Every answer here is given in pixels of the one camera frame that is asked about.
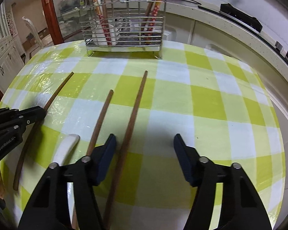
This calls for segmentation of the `white dining chair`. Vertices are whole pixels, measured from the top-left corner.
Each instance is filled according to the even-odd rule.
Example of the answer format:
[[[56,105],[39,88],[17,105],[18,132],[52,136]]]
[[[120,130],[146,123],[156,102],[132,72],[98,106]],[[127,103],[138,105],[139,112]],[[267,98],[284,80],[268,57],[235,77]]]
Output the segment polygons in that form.
[[[23,19],[24,23],[26,24],[26,26],[31,31],[31,33],[33,34],[36,43],[40,46],[40,48],[45,48],[45,45],[42,42],[41,38],[39,37],[38,31],[37,31],[36,27],[34,26],[34,24],[32,23],[32,21],[25,18],[25,17],[22,17],[22,19]]]

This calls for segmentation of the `green checkered tablecloth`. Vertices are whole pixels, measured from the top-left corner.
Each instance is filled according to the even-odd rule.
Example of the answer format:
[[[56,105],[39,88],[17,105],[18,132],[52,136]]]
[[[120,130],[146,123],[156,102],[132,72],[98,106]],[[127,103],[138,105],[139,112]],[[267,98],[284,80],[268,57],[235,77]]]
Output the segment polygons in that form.
[[[80,136],[68,158],[85,155],[109,91],[114,91],[97,144],[110,134],[122,143],[145,70],[148,76],[116,191],[112,229],[182,229],[195,188],[186,182],[173,147],[179,133],[215,163],[240,163],[275,224],[285,186],[285,152],[268,92],[254,69],[203,48],[165,42],[151,53],[87,55],[82,41],[40,50],[17,74],[0,107],[44,106],[63,89],[27,151],[18,191],[12,188],[21,147],[1,163],[6,214],[18,223],[61,141]]]

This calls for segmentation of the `white ceramic spoon in rack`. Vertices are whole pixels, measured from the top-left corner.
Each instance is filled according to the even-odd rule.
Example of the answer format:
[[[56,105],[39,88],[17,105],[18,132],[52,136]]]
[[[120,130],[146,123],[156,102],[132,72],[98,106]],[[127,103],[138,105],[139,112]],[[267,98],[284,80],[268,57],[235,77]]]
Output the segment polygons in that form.
[[[111,24],[102,24],[98,20],[95,26],[92,26],[93,43],[97,46],[115,46],[119,39],[119,30]]]

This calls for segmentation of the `wooden chopstick in rack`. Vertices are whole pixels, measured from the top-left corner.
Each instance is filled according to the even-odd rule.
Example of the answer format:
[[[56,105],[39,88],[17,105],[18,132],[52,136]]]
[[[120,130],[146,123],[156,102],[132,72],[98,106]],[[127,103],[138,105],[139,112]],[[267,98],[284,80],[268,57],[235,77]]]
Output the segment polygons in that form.
[[[147,24],[147,21],[148,21],[148,17],[150,15],[150,12],[151,12],[151,8],[152,8],[152,5],[154,4],[154,1],[155,0],[151,0],[149,3],[148,3],[148,6],[147,6],[147,9],[145,11],[145,17],[143,18],[143,21],[141,23],[141,32],[143,32],[145,30],[145,26]]]

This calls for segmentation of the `red wooden door frame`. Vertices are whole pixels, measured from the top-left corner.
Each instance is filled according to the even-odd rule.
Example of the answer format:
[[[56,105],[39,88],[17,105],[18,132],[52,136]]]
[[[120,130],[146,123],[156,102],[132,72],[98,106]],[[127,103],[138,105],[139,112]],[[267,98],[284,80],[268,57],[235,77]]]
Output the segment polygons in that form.
[[[55,13],[53,0],[41,0],[46,23],[55,45],[64,43],[63,36]]]

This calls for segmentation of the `white ceramic spoon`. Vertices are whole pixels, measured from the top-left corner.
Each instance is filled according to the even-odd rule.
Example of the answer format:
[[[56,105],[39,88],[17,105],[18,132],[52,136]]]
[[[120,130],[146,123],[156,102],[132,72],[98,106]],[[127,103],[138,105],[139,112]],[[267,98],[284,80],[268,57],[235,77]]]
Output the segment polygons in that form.
[[[77,134],[70,134],[67,135],[60,143],[59,147],[57,148],[52,162],[57,163],[58,165],[62,166],[66,161],[68,155],[79,142],[80,136]]]
[[[102,24],[98,20],[95,26],[92,26],[93,43],[97,46],[115,46],[119,39],[119,30],[111,24]]]

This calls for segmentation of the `white kitchen cabinet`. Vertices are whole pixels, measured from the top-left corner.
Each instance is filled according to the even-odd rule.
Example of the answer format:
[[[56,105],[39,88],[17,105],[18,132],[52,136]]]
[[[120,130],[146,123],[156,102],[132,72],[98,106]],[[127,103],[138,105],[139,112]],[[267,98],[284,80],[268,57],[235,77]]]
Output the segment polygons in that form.
[[[16,40],[13,39],[6,16],[4,3],[0,5],[0,91],[7,88],[24,67],[24,62],[17,49]]]

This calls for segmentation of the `light wooden chopstick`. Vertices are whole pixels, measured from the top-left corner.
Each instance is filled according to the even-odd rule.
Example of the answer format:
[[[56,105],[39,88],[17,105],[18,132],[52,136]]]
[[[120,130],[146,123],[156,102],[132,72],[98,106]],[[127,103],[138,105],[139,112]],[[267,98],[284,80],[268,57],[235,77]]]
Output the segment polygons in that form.
[[[152,31],[153,31],[153,26],[155,24],[155,21],[156,21],[156,17],[158,15],[158,12],[159,12],[159,8],[160,8],[160,5],[161,5],[161,1],[162,0],[156,0],[155,4],[154,4],[154,8],[153,8],[153,12],[152,12],[152,18],[151,18],[151,21],[149,23],[149,27],[148,27],[148,33],[147,33],[147,41],[151,41],[151,36],[152,36]]]

